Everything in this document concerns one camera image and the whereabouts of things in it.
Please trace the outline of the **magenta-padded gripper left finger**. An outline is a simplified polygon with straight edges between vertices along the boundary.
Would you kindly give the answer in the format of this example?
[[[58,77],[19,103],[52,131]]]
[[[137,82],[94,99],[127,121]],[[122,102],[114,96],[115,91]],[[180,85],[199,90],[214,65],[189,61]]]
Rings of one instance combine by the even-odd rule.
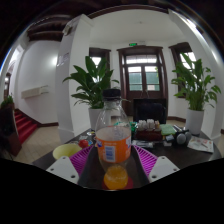
[[[94,145],[71,157],[62,156],[47,171],[84,188],[100,188],[100,162]]]

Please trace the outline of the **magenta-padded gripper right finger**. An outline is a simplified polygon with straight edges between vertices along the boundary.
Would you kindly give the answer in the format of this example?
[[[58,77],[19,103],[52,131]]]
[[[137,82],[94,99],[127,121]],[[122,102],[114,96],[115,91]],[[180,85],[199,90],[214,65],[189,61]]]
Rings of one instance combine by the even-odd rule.
[[[132,146],[132,156],[136,163],[137,174],[142,186],[179,171],[179,168],[166,156],[157,157],[140,146]]]

